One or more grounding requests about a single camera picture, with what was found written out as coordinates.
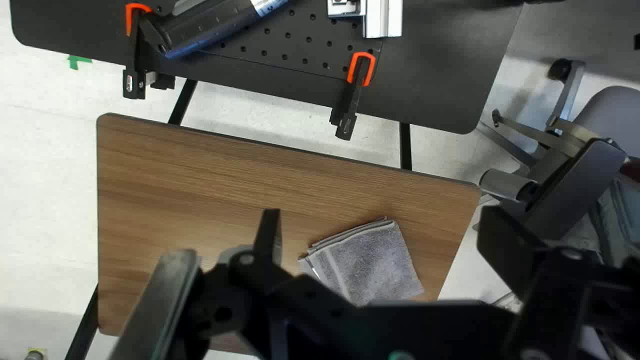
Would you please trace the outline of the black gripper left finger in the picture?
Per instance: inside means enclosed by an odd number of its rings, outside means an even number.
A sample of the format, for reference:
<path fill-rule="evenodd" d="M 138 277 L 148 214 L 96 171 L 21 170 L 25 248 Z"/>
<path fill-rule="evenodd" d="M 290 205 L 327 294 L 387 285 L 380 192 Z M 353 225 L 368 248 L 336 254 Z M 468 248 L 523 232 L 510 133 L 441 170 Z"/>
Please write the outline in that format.
<path fill-rule="evenodd" d="M 255 270 L 269 272 L 283 262 L 281 210 L 266 208 L 255 239 Z"/>

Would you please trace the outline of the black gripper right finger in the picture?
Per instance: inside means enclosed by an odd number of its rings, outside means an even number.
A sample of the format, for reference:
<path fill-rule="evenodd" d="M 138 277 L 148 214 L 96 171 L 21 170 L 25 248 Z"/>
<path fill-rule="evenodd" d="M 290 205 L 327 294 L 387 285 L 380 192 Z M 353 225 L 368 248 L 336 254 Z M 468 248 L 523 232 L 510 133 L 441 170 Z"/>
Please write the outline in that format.
<path fill-rule="evenodd" d="M 548 292 L 547 270 L 554 250 L 501 205 L 481 211 L 478 252 L 519 297 Z"/>

